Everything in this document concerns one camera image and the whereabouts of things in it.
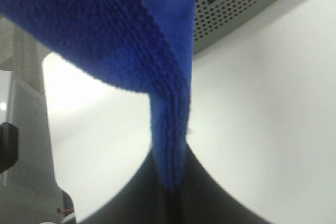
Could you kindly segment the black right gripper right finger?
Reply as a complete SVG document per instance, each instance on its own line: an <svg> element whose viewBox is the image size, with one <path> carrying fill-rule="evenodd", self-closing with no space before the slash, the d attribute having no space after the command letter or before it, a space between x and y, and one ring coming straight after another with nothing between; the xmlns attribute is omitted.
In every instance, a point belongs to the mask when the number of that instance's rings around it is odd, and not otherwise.
<svg viewBox="0 0 336 224"><path fill-rule="evenodd" d="M177 193L176 223L272 223L235 199L206 171L190 147Z"/></svg>

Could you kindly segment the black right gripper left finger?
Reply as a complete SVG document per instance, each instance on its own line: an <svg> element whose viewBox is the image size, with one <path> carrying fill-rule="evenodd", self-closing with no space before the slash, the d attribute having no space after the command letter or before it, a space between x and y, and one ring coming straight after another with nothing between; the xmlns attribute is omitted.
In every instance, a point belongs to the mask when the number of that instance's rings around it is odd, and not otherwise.
<svg viewBox="0 0 336 224"><path fill-rule="evenodd" d="M178 203L161 185L148 153L122 190L81 223L178 223Z"/></svg>

